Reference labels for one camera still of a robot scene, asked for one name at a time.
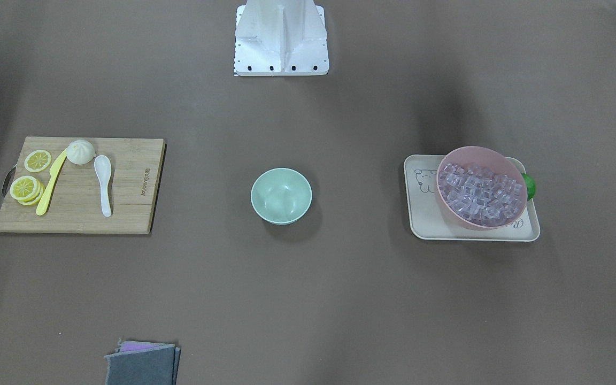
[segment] cartoon drawing on tray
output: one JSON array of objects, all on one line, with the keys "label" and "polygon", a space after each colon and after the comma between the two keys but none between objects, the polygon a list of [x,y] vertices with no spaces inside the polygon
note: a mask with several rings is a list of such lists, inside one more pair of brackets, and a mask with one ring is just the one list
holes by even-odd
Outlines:
[{"label": "cartoon drawing on tray", "polygon": [[418,180],[421,192],[436,192],[434,190],[434,185],[436,184],[436,170],[415,170],[415,178]]}]

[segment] yellow knife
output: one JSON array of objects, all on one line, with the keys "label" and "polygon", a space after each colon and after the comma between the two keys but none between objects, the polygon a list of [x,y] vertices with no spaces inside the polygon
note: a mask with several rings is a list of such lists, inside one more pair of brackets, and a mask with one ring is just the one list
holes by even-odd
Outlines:
[{"label": "yellow knife", "polygon": [[56,160],[53,161],[53,164],[51,164],[51,168],[49,168],[51,178],[49,179],[49,183],[47,183],[47,187],[44,188],[40,202],[37,204],[37,215],[46,214],[47,209],[49,208],[49,202],[51,201],[53,187],[56,185],[56,178],[58,178],[58,173],[61,171],[61,166],[63,166],[64,161],[66,161],[66,150],[61,152],[58,158],[56,158]]}]

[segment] wooden cutting board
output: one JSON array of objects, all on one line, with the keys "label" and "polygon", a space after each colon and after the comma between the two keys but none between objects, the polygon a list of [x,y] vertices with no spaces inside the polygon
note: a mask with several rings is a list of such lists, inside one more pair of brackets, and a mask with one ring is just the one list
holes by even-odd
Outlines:
[{"label": "wooden cutting board", "polygon": [[88,234],[148,234],[151,231],[161,166],[166,142],[163,139],[130,138],[58,138],[29,136],[25,139],[11,182],[31,175],[46,186],[49,168],[39,173],[25,169],[29,153],[44,149],[56,157],[76,139],[86,139],[97,155],[111,161],[113,176],[109,198],[113,215],[101,214],[98,178],[94,161],[76,165],[66,160],[51,196],[49,210],[41,217],[36,205],[19,204],[7,194],[0,209],[0,232],[22,233],[88,233]]}]

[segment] blue gray cloth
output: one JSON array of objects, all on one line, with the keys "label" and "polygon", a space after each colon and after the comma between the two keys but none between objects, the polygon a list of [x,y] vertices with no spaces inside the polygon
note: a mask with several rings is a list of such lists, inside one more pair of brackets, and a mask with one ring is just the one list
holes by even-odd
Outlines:
[{"label": "blue gray cloth", "polygon": [[175,385],[180,349],[174,344],[122,341],[108,361],[106,385]]}]

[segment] white spoon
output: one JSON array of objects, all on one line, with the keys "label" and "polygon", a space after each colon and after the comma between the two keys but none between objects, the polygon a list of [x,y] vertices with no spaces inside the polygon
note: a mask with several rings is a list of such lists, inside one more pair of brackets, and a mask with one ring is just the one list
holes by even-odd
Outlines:
[{"label": "white spoon", "polygon": [[111,216],[111,204],[108,202],[108,181],[111,180],[111,161],[105,155],[95,158],[95,171],[98,187],[101,192],[101,212],[103,216]]}]

